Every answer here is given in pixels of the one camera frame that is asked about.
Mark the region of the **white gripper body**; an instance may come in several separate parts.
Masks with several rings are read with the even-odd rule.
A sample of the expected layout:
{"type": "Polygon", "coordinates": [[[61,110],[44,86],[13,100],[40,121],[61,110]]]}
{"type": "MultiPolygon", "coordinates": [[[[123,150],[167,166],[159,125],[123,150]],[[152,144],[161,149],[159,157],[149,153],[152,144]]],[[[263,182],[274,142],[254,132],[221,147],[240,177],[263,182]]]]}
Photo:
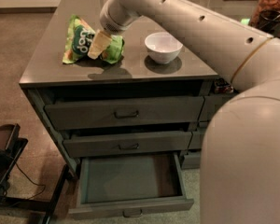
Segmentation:
{"type": "Polygon", "coordinates": [[[124,33],[139,18],[137,12],[124,7],[119,0],[107,0],[100,13],[100,23],[111,35],[124,33]]]}

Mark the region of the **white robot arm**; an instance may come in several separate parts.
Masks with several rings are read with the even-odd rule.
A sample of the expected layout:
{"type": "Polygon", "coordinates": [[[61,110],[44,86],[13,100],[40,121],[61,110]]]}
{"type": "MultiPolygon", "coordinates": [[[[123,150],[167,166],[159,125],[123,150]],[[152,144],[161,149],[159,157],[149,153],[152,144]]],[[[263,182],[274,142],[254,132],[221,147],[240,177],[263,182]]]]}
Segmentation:
{"type": "Polygon", "coordinates": [[[204,134],[201,224],[280,224],[280,39],[187,0],[107,0],[101,24],[117,35],[141,16],[238,92],[204,134]]]}

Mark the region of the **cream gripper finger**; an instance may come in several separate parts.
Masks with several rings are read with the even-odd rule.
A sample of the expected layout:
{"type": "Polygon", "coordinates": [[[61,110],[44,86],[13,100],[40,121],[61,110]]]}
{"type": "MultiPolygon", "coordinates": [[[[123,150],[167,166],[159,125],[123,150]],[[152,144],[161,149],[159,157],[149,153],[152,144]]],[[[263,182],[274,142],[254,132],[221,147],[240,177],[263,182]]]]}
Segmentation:
{"type": "Polygon", "coordinates": [[[91,42],[88,56],[92,59],[97,59],[99,55],[110,45],[111,41],[112,38],[108,32],[97,30],[91,42]]]}

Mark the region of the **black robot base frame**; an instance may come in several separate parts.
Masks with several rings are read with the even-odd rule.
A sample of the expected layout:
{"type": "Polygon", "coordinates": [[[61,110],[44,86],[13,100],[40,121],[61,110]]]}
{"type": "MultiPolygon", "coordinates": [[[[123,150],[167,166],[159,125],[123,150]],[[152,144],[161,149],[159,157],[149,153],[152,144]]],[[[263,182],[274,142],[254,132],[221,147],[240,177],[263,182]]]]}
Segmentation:
{"type": "Polygon", "coordinates": [[[17,166],[18,159],[28,143],[26,138],[19,137],[20,128],[19,124],[0,126],[0,209],[19,208],[42,212],[44,213],[42,224],[50,224],[62,193],[64,182],[70,179],[69,167],[67,165],[63,167],[49,201],[8,197],[7,190],[9,189],[8,179],[10,173],[17,166]]]}

